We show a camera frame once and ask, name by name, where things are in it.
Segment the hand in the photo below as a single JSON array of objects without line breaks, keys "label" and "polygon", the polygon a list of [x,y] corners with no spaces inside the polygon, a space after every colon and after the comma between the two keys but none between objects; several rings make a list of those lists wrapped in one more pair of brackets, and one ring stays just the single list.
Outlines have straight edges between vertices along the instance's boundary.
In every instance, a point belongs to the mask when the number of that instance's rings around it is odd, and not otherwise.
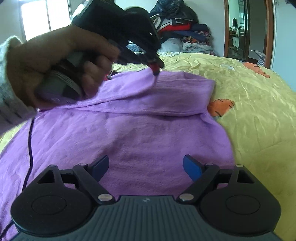
[{"label": "hand", "polygon": [[76,26],[68,26],[40,35],[19,45],[7,54],[7,76],[14,93],[27,106],[51,109],[56,104],[36,98],[34,91],[45,73],[73,51],[92,50],[100,56],[96,63],[86,62],[82,87],[87,98],[98,92],[103,78],[118,58],[119,50],[104,37]]}]

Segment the window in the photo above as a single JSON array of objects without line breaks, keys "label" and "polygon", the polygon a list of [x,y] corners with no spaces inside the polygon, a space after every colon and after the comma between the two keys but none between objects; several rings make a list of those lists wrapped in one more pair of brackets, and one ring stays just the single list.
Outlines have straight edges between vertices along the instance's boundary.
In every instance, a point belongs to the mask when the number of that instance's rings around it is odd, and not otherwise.
[{"label": "window", "polygon": [[28,41],[51,30],[68,26],[68,0],[19,0],[23,34]]}]

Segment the wooden door frame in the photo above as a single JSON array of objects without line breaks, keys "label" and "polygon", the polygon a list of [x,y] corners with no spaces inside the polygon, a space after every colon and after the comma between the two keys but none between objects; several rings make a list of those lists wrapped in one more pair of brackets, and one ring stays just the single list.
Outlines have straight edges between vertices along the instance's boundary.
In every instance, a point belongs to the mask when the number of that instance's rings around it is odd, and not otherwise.
[{"label": "wooden door frame", "polygon": [[[228,56],[228,45],[229,45],[229,4],[228,0],[224,0],[225,10],[225,42],[224,42],[224,57]],[[267,33],[266,33],[266,60],[265,67],[270,69],[272,52],[274,46],[274,7],[272,0],[266,0],[266,11],[267,11]]]},{"label": "wooden door frame", "polygon": [[249,52],[250,52],[250,40],[251,40],[251,20],[250,20],[250,2],[249,0],[245,0],[245,9],[247,10],[245,21],[247,22],[247,29],[246,29],[246,43],[245,48],[248,50],[248,52],[245,53],[244,58],[248,60],[249,58]]}]

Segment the bed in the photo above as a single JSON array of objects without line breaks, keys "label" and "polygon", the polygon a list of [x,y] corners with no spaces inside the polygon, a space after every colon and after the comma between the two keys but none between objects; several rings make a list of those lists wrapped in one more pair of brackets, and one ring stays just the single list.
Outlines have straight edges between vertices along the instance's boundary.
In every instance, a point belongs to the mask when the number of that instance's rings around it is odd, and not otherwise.
[{"label": "bed", "polygon": [[[226,130],[235,162],[245,165],[277,198],[282,213],[275,233],[296,240],[296,116],[295,93],[275,72],[260,67],[267,78],[238,60],[195,53],[164,53],[164,70],[185,71],[216,81],[212,100],[235,103],[217,122]],[[144,65],[115,64],[117,72]],[[21,126],[1,137],[0,150]]]}]

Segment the ribbed plastic surface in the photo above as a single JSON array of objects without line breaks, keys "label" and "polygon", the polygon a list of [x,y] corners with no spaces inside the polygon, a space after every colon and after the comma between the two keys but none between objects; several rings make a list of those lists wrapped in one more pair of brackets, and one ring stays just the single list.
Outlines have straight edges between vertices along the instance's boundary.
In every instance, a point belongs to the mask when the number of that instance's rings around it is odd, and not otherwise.
[{"label": "ribbed plastic surface", "polygon": [[172,196],[122,196],[114,205],[101,206],[91,220],[60,237],[17,235],[13,241],[280,241],[273,233],[235,237],[208,225],[195,207]]}]

